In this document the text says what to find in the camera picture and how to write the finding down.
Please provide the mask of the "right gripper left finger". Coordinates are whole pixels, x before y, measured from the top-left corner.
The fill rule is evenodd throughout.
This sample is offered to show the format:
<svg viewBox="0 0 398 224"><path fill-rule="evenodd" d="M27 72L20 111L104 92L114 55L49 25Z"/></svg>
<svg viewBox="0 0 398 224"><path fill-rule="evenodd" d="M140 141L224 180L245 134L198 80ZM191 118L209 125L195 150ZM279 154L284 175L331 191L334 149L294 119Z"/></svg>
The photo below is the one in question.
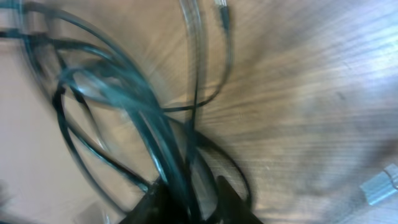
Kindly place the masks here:
<svg viewBox="0 0 398 224"><path fill-rule="evenodd" d="M186 224L184 209L171 197L161 180L154 182L139 203L119 224Z"/></svg>

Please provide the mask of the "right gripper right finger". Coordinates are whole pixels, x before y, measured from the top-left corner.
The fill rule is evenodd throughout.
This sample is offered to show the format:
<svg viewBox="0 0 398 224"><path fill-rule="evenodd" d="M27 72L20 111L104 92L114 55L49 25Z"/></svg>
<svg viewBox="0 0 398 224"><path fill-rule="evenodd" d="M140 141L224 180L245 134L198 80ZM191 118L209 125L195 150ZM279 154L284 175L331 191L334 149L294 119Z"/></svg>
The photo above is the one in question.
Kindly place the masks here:
<svg viewBox="0 0 398 224"><path fill-rule="evenodd" d="M223 176L217 177L216 184L218 187L218 208L223 223L262 224Z"/></svg>

